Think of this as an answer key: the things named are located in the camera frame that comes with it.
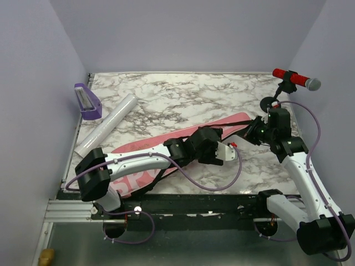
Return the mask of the pink racket bag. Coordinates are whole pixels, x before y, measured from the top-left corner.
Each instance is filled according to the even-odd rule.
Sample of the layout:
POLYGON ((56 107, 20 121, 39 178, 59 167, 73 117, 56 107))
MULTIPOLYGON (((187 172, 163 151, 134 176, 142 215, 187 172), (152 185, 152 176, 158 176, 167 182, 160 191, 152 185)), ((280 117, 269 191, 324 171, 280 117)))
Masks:
MULTIPOLYGON (((162 145, 164 148, 169 150, 169 157, 180 167, 184 167, 192 164, 193 161, 198 162, 198 160, 192 160, 192 158, 187 154, 185 140, 199 127, 208 126, 213 128, 222 128, 223 133, 221 142, 223 142, 232 134, 246 128, 250 122, 251 118, 249 115, 245 112, 240 112, 213 122, 207 122, 187 127, 185 129, 168 132, 159 136, 124 144, 116 148, 113 153, 117 155, 123 155, 134 151, 155 153, 158 151, 157 146, 162 145)), ((177 168, 175 165, 169 163, 168 168, 130 173, 112 181, 109 188, 115 190, 122 198, 144 194, 148 190, 152 189, 156 183, 176 170, 177 168)))

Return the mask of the white shuttlecock tube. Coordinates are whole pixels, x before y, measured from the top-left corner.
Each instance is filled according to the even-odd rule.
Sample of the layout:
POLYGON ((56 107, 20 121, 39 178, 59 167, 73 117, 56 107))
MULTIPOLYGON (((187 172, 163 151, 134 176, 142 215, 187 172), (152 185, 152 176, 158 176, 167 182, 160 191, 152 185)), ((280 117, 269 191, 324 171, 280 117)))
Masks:
POLYGON ((137 98, 133 94, 128 94, 74 149, 74 152, 81 158, 86 157, 91 150, 97 148, 109 136, 123 118, 135 108, 137 103, 137 98))

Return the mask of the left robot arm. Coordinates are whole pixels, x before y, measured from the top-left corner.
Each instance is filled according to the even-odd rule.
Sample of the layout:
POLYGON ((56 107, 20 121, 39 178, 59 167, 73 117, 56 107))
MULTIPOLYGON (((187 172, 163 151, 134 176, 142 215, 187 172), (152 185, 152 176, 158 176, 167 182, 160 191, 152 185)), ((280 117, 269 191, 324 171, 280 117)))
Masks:
POLYGON ((105 154, 101 148, 91 150, 75 167, 83 202, 96 201, 111 219, 123 212, 120 196, 109 184, 121 177, 147 170, 185 167, 197 160, 210 165, 223 165, 216 156, 222 141, 221 128, 200 127, 187 138, 168 139, 162 144, 123 154, 105 154))

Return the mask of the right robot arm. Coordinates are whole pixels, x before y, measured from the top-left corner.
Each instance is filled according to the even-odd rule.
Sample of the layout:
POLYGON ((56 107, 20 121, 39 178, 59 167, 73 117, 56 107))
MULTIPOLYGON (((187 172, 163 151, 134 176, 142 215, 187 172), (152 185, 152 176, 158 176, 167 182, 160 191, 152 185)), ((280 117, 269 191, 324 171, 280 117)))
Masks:
POLYGON ((344 214, 326 191, 312 167, 310 151, 300 137, 291 135, 291 116, 284 108, 270 108, 267 121, 256 117, 243 134, 245 140, 266 143, 279 163, 293 179, 303 200, 301 210, 279 190, 258 194, 256 213, 261 217, 275 214, 296 234, 301 249, 308 255, 350 249, 354 217, 344 214))

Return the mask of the red microphone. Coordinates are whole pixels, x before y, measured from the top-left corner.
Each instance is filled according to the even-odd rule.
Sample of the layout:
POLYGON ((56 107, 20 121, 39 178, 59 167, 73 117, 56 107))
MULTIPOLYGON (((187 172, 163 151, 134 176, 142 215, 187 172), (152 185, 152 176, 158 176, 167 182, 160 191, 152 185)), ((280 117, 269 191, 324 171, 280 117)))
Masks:
POLYGON ((294 71, 286 71, 279 68, 273 70, 272 75, 276 78, 287 80, 292 84, 299 85, 307 88, 309 91, 316 91, 321 87, 321 81, 317 78, 308 78, 303 75, 299 75, 294 71))

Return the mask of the purple wedge device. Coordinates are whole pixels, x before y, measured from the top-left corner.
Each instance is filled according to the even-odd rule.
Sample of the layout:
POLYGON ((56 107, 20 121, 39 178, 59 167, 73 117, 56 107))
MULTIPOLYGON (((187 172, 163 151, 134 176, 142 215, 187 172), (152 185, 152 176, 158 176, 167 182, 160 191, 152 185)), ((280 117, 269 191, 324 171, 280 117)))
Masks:
POLYGON ((74 92, 83 120, 93 121, 102 118, 101 101, 85 84, 76 83, 74 92))

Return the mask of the brass fitting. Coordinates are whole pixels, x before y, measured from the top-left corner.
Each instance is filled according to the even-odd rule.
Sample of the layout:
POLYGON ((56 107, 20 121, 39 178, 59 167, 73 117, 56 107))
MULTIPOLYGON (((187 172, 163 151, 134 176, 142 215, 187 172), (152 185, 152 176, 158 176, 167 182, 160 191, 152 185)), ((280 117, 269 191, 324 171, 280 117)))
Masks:
POLYGON ((38 258, 37 266, 51 266, 54 260, 55 250, 51 248, 43 249, 38 258))

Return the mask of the black base frame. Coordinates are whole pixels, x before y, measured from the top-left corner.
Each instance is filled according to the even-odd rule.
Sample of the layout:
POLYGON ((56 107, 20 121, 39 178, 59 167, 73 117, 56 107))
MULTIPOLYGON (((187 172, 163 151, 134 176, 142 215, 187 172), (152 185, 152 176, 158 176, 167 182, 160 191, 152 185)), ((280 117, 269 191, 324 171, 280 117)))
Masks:
POLYGON ((282 222, 261 205, 261 195, 145 194, 124 199, 121 207, 106 214, 96 203, 83 202, 76 193, 59 192, 57 200, 70 210, 88 208, 88 222, 103 224, 109 236, 124 232, 208 231, 237 229, 272 236, 282 222))

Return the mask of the aluminium rail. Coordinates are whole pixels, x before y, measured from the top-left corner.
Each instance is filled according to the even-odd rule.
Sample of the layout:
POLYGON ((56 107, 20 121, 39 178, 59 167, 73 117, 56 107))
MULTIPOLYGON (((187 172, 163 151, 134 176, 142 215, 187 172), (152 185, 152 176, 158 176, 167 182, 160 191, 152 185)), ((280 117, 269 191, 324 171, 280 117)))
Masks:
POLYGON ((77 200, 50 200, 44 215, 45 222, 83 223, 91 221, 92 203, 77 200))

